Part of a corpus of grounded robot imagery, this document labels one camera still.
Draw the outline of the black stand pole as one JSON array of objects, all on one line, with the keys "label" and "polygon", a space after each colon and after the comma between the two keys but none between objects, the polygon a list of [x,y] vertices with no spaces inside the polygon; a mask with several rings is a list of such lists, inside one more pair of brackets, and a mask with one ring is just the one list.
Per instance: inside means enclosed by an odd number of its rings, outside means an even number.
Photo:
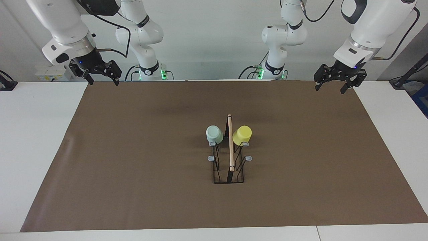
[{"label": "black stand pole", "polygon": [[394,89],[401,89],[405,82],[415,73],[428,67],[428,53],[426,53],[411,69],[404,75],[390,79],[389,83]]}]

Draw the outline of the blue box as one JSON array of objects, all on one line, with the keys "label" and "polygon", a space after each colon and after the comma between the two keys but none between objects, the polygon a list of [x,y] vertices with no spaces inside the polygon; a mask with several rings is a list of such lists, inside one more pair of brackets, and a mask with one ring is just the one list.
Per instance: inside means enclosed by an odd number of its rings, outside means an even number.
[{"label": "blue box", "polygon": [[424,87],[413,94],[411,99],[428,119],[428,84],[425,84]]}]

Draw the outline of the white wall power box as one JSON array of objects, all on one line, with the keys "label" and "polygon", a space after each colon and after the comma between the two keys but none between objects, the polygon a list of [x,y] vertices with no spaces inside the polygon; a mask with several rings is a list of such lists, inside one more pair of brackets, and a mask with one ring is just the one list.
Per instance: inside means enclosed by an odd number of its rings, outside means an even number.
[{"label": "white wall power box", "polygon": [[73,75],[65,65],[35,65],[35,76],[39,81],[71,81]]}]

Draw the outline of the black table clamp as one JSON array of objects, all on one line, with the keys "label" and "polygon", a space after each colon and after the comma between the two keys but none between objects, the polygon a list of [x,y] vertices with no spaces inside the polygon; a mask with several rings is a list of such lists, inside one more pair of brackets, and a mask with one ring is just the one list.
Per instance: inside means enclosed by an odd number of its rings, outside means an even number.
[{"label": "black table clamp", "polygon": [[17,86],[15,81],[9,74],[0,70],[0,91],[12,91]]}]

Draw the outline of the brown table mat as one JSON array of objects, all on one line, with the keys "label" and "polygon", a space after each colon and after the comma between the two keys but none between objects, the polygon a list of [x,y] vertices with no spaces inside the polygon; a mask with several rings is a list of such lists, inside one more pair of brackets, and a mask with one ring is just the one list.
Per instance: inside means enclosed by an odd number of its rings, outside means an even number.
[{"label": "brown table mat", "polygon": [[[22,232],[428,223],[359,100],[335,81],[88,86]],[[249,126],[242,184],[205,130]]]}]

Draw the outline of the light green plastic cup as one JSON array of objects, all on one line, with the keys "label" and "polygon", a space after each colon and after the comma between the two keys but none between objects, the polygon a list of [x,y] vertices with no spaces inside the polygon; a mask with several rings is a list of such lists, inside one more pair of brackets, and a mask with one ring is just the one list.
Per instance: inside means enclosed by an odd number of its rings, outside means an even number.
[{"label": "light green plastic cup", "polygon": [[209,144],[220,144],[223,141],[224,134],[216,125],[209,126],[206,129],[205,134]]}]

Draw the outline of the yellow plastic cup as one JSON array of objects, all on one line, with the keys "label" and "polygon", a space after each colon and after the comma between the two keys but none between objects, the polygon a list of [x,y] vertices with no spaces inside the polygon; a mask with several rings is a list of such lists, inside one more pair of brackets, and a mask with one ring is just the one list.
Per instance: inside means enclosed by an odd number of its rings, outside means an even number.
[{"label": "yellow plastic cup", "polygon": [[252,136],[252,130],[249,126],[241,126],[234,131],[232,135],[232,140],[237,146],[241,146],[242,143],[249,143],[249,140]]}]

